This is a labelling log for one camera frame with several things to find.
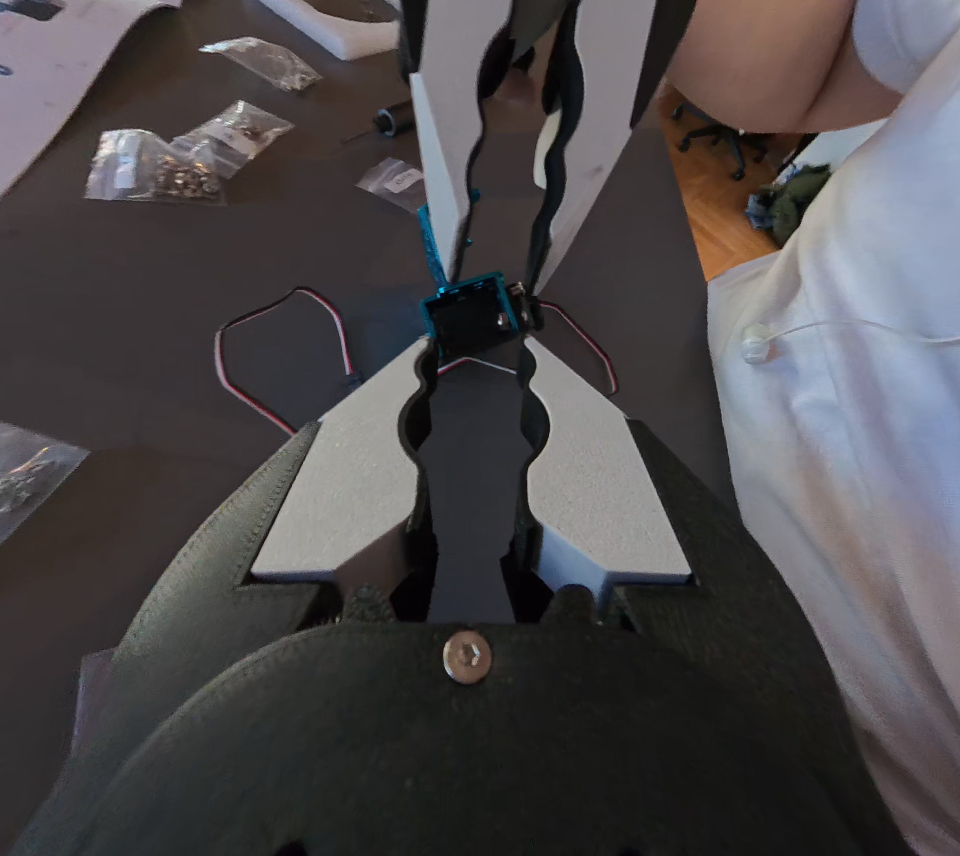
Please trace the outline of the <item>dark desk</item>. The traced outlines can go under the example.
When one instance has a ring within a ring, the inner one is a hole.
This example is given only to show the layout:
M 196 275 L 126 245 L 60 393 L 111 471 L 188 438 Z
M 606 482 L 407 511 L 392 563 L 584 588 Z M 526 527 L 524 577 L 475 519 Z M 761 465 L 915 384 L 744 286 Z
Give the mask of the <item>dark desk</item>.
M 316 59 L 328 85 L 278 93 L 197 48 L 233 35 Z M 221 388 L 216 329 L 307 285 L 336 304 L 366 379 L 423 332 L 429 274 L 409 215 L 357 190 L 408 134 L 367 130 L 403 98 L 393 54 L 338 63 L 254 0 L 186 0 L 145 17 L 38 163 L 2 200 L 2 420 L 90 455 L 2 545 L 2 735 L 65 752 L 84 655 L 115 646 L 208 515 L 283 442 Z M 220 206 L 83 198 L 103 130 L 174 136 L 243 97 L 294 130 Z M 465 265 L 522 273 L 540 194 L 543 113 L 493 100 Z M 734 509 L 706 346 L 706 283 L 666 139 L 643 128 L 544 294 L 612 357 L 616 400 Z M 326 312 L 297 296 L 226 336 L 227 358 L 284 416 L 342 393 Z

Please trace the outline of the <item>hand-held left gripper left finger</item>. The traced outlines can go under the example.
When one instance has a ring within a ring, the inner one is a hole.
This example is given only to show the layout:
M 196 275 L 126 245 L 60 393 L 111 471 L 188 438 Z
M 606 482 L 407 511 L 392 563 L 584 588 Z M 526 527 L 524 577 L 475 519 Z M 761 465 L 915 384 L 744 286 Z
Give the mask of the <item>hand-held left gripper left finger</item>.
M 438 363 L 420 337 L 318 421 L 254 578 L 331 584 L 344 602 L 373 586 L 396 616 L 428 615 L 439 551 L 419 452 Z

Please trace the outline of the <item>bag full of screws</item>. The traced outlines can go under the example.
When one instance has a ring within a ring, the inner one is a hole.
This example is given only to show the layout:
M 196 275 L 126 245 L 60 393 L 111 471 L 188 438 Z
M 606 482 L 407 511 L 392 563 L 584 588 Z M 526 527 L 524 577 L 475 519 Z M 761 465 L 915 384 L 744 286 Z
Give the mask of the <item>bag full of screws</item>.
M 83 196 L 101 202 L 225 202 L 208 140 L 167 142 L 138 129 L 101 132 Z

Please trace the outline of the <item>black office chair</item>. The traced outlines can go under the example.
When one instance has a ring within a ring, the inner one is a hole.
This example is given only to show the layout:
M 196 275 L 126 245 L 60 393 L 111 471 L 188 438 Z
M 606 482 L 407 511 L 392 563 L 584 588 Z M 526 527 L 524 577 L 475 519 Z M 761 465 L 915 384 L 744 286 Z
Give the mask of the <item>black office chair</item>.
M 669 114 L 671 121 L 678 123 L 685 115 L 692 115 L 702 121 L 702 125 L 688 130 L 679 143 L 677 151 L 681 154 L 688 152 L 695 140 L 710 139 L 711 146 L 725 144 L 731 151 L 735 166 L 730 173 L 734 181 L 742 181 L 747 174 L 747 159 L 745 152 L 749 152 L 753 163 L 762 163 L 769 153 L 768 133 L 755 133 L 726 126 L 702 111 L 701 108 L 681 100 Z

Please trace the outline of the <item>long clear screw bag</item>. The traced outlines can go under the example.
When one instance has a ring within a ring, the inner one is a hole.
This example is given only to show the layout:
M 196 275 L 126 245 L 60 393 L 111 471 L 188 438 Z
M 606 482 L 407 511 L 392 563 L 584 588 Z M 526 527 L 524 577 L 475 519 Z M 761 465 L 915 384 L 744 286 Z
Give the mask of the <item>long clear screw bag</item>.
M 237 100 L 193 130 L 173 138 L 171 145 L 185 153 L 201 148 L 223 179 L 234 177 L 294 124 L 246 100 Z

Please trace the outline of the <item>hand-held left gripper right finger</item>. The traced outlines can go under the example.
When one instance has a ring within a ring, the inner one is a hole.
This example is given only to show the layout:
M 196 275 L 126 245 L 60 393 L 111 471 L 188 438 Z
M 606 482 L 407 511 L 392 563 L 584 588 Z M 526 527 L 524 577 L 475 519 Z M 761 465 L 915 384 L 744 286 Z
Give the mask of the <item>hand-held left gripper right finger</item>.
M 693 572 L 629 419 L 538 339 L 518 360 L 520 472 L 510 575 L 535 599 L 582 586 L 604 610 L 620 586 L 683 586 Z

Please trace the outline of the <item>clear screw bag white label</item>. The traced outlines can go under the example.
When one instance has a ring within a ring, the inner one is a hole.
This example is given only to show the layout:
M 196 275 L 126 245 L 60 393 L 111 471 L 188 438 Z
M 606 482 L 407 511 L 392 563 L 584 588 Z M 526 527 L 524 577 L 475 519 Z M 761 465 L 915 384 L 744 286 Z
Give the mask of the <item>clear screw bag white label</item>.
M 392 202 L 417 207 L 426 200 L 426 182 L 414 165 L 388 157 L 371 167 L 356 182 L 356 187 Z

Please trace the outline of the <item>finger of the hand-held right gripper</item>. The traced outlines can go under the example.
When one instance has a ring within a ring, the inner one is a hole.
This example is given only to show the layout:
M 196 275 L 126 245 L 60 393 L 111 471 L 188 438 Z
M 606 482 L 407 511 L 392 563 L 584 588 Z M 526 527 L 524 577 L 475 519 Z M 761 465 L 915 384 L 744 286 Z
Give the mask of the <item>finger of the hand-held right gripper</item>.
M 481 69 L 514 1 L 426 0 L 410 82 L 429 226 L 446 281 L 461 274 L 472 214 L 471 169 L 485 130 Z
M 656 2 L 580 0 L 575 10 L 531 236 L 525 288 L 533 295 L 567 255 L 631 137 Z

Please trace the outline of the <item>person's right forearm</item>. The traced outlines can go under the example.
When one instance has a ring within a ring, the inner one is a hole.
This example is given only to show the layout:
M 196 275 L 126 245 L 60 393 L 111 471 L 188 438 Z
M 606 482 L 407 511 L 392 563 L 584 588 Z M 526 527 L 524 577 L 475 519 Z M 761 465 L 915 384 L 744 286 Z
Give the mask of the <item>person's right forearm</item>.
M 697 0 L 665 81 L 740 130 L 845 130 L 888 117 L 902 96 L 858 56 L 858 0 Z

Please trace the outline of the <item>person's white shirt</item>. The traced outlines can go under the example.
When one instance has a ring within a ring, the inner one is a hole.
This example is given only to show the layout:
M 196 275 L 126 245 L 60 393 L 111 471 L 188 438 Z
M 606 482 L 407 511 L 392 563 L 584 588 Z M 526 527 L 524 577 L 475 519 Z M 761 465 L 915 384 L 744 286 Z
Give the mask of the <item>person's white shirt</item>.
M 958 0 L 859 0 L 904 97 L 777 254 L 716 277 L 708 339 L 741 517 L 819 637 L 918 854 L 959 836 Z M 739 354 L 753 322 L 766 363 Z

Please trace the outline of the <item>clear plastic screw bag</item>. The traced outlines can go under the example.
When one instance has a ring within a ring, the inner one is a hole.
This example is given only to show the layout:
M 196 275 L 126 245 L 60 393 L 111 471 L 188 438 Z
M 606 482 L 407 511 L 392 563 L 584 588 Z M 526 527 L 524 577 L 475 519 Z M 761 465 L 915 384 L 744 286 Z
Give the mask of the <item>clear plastic screw bag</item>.
M 1 542 L 50 497 L 90 452 L 1 423 Z
M 219 55 L 286 92 L 302 92 L 324 77 L 286 47 L 255 36 L 241 36 L 198 47 Z

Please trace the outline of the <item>black screwdriver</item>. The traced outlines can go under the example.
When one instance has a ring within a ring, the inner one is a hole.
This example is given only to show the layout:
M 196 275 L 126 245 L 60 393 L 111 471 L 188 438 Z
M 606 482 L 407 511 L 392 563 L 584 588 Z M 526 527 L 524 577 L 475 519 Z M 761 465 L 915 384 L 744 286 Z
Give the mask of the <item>black screwdriver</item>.
M 365 130 L 344 137 L 340 145 L 346 145 L 355 140 L 378 135 L 386 139 L 394 139 L 416 128 L 416 115 L 411 99 L 380 107 Z

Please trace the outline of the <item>black servo with blue bracket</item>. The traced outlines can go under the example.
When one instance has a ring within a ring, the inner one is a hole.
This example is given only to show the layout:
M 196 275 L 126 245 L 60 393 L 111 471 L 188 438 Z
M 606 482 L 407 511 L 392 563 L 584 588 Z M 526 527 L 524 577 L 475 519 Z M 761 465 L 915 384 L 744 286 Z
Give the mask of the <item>black servo with blue bracket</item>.
M 439 358 L 448 362 L 503 346 L 545 325 L 540 301 L 521 282 L 510 283 L 501 272 L 450 283 L 441 264 L 429 209 L 416 212 L 429 272 L 437 284 L 432 297 L 420 303 L 427 335 Z

